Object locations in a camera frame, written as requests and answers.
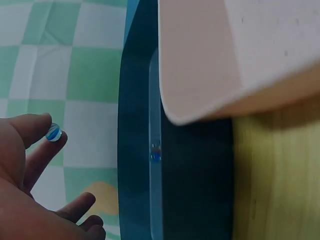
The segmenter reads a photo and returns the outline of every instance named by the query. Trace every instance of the checkered blanket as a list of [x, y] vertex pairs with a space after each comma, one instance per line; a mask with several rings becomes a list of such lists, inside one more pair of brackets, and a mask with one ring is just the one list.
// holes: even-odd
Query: checkered blanket
[[0, 0], [0, 118], [46, 112], [68, 134], [32, 194], [56, 210], [81, 192], [95, 193], [91, 213], [103, 218], [112, 240], [120, 239], [117, 111], [126, 5]]

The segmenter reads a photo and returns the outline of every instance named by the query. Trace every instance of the dark teal board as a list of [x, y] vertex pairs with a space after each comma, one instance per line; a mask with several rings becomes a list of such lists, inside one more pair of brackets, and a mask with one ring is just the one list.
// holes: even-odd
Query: dark teal board
[[[118, 107], [122, 240], [152, 238], [149, 185], [149, 69], [158, 47], [157, 0], [128, 0]], [[164, 240], [230, 240], [233, 146], [230, 119], [184, 127], [161, 110]]]

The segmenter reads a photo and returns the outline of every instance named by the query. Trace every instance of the wooden board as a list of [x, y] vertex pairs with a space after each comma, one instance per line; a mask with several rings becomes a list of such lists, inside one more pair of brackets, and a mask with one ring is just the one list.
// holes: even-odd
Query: wooden board
[[320, 239], [320, 96], [233, 126], [233, 240]]

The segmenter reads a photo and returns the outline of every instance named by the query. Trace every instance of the glass marble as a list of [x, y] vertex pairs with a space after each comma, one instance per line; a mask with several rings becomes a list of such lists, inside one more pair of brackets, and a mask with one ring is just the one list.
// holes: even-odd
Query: glass marble
[[48, 133], [45, 135], [46, 139], [50, 142], [56, 142], [60, 139], [62, 131], [58, 124], [52, 123]]

